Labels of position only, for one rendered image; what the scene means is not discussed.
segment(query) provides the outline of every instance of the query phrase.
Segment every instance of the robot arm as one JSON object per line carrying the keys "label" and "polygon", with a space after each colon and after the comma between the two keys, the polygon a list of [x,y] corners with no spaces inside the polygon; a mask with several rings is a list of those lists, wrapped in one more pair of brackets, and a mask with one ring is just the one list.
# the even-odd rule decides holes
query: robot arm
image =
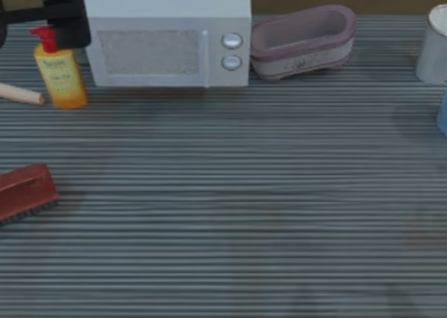
{"label": "robot arm", "polygon": [[54,29],[59,49],[85,48],[91,43],[84,0],[43,0],[43,7],[6,11],[0,0],[0,48],[8,25],[47,20]]}

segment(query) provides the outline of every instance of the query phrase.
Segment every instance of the microwave knob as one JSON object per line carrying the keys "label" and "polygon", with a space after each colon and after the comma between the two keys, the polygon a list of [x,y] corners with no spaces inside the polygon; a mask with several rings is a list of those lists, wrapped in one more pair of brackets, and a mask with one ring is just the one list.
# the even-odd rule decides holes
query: microwave knob
{"label": "microwave knob", "polygon": [[222,38],[222,45],[227,49],[238,49],[243,42],[244,39],[238,34],[228,34]]}
{"label": "microwave knob", "polygon": [[242,60],[238,56],[228,56],[222,59],[222,66],[229,71],[236,71],[242,66]]}

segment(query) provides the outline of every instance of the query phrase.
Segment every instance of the gray striped surface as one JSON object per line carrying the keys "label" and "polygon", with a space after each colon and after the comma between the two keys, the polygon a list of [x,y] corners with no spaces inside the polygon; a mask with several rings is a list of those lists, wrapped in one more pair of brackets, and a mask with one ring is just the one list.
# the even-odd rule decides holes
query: gray striped surface
{"label": "gray striped surface", "polygon": [[[0,229],[1,317],[445,317],[447,138],[421,17],[362,17],[338,71],[247,89],[0,101],[0,171],[58,208]],[[0,82],[44,91],[29,27]]]}

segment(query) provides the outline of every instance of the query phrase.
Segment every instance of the microwave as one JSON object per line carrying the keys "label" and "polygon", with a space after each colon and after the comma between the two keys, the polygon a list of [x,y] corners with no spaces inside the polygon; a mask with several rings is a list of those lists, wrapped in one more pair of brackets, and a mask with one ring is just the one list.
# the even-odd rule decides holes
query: microwave
{"label": "microwave", "polygon": [[99,87],[245,87],[251,0],[85,0]]}

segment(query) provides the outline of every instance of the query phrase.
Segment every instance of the lotion bottle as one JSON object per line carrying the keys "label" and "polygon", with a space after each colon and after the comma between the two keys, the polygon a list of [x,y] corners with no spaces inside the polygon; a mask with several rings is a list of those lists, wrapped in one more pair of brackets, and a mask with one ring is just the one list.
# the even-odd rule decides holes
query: lotion bottle
{"label": "lotion bottle", "polygon": [[53,105],[64,110],[86,106],[87,92],[75,50],[59,50],[50,27],[33,29],[31,34],[41,38],[41,44],[34,50],[34,58]]}

